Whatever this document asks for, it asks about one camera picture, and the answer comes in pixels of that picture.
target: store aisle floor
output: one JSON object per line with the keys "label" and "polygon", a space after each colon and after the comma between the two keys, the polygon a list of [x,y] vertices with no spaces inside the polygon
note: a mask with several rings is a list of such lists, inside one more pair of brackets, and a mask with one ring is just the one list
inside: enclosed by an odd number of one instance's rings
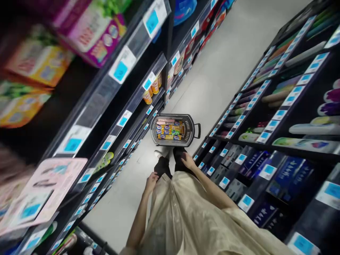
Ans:
{"label": "store aisle floor", "polygon": [[[201,139],[187,151],[192,155],[239,90],[278,30],[310,0],[237,0],[163,113],[190,114],[201,123]],[[148,133],[110,191],[84,222],[117,252],[126,243],[146,178],[158,159]],[[170,160],[174,169],[174,159]]]}

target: shopping basket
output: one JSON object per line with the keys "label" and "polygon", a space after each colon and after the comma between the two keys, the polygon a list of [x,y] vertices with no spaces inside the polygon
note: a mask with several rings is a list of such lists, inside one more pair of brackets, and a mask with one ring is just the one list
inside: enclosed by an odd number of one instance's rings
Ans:
{"label": "shopping basket", "polygon": [[[158,139],[156,132],[157,121],[159,119],[174,119],[175,121],[182,121],[184,126],[184,134],[181,134],[181,140],[165,140]],[[198,126],[198,137],[195,136],[195,125]],[[201,124],[194,124],[189,114],[161,114],[156,115],[151,125],[151,136],[156,146],[178,146],[178,147],[189,147],[194,138],[200,139],[201,137]]]}

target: pink package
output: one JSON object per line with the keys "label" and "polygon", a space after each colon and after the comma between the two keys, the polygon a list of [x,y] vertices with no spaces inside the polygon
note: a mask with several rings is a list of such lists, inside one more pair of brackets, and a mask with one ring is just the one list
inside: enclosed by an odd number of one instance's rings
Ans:
{"label": "pink package", "polygon": [[126,31],[122,14],[112,17],[104,0],[63,0],[49,19],[62,44],[95,67],[104,65]]}
{"label": "pink package", "polygon": [[49,221],[86,162],[86,158],[44,160],[0,220],[0,236]]}

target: yellow package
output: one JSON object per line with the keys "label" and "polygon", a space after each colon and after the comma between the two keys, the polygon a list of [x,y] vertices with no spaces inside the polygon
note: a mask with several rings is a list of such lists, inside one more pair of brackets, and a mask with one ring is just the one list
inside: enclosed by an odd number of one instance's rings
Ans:
{"label": "yellow package", "polygon": [[36,24],[31,27],[30,35],[16,47],[4,70],[11,81],[54,88],[73,57],[72,52],[60,46],[42,25]]}
{"label": "yellow package", "polygon": [[19,128],[29,123],[51,94],[20,83],[0,83],[0,127]]}

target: leg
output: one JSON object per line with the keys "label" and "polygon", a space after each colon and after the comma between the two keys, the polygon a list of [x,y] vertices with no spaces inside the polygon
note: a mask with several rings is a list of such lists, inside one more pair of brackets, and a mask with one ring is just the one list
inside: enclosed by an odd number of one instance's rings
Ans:
{"label": "leg", "polygon": [[175,172],[176,171],[182,171],[182,172],[187,172],[188,174],[192,174],[193,176],[196,177],[196,175],[194,175],[194,173],[188,169],[182,162],[181,158],[183,155],[183,152],[187,152],[184,147],[174,147],[174,158],[175,158]]}
{"label": "leg", "polygon": [[155,165],[154,171],[157,172],[157,175],[161,177],[163,174],[166,174],[170,179],[172,178],[172,175],[170,173],[170,168],[169,168],[169,160],[165,157],[162,156],[160,152],[157,155],[158,157],[158,163]]}

